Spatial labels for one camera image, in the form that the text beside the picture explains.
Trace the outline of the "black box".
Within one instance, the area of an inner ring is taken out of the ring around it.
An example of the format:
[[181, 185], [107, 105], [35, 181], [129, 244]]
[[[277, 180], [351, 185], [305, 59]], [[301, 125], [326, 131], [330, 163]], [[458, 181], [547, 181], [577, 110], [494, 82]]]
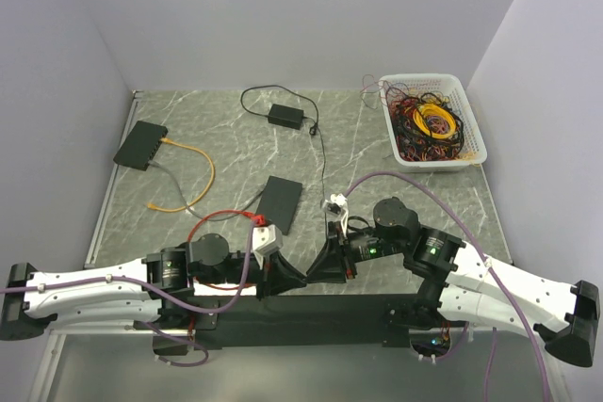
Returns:
[[302, 184], [269, 176], [255, 213], [288, 235], [302, 195]]

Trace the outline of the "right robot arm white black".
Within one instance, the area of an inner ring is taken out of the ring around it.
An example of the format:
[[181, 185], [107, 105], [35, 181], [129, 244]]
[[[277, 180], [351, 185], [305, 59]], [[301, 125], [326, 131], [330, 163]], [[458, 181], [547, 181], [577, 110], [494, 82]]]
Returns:
[[345, 283], [358, 264], [401, 255], [423, 282], [411, 299], [387, 309], [392, 324], [430, 330], [464, 322], [533, 337], [561, 362], [588, 368], [595, 358], [600, 316], [598, 288], [587, 281], [548, 280], [506, 264], [463, 239], [420, 223], [397, 198], [379, 201], [373, 224], [352, 228], [347, 200], [334, 196], [326, 208], [337, 215], [310, 266], [310, 283]]

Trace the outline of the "black network switch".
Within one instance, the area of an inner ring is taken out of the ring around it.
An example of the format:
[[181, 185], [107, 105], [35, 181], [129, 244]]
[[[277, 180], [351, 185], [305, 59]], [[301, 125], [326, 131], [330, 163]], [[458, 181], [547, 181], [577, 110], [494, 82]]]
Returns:
[[118, 166], [145, 171], [168, 132], [164, 125], [137, 121], [114, 155], [113, 162]]

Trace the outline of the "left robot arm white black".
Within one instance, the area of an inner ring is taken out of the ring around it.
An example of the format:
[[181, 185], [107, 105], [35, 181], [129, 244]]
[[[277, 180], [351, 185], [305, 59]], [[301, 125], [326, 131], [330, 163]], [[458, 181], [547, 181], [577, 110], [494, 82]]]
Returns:
[[219, 301], [194, 306], [191, 297], [199, 285], [237, 295], [250, 286], [257, 298], [303, 288], [304, 275], [281, 254], [281, 245], [277, 230], [259, 227], [250, 251], [232, 252], [223, 236], [209, 233], [110, 267], [48, 273], [29, 263], [13, 265], [1, 292], [1, 338], [26, 340], [49, 326], [103, 321], [180, 328], [223, 307]]

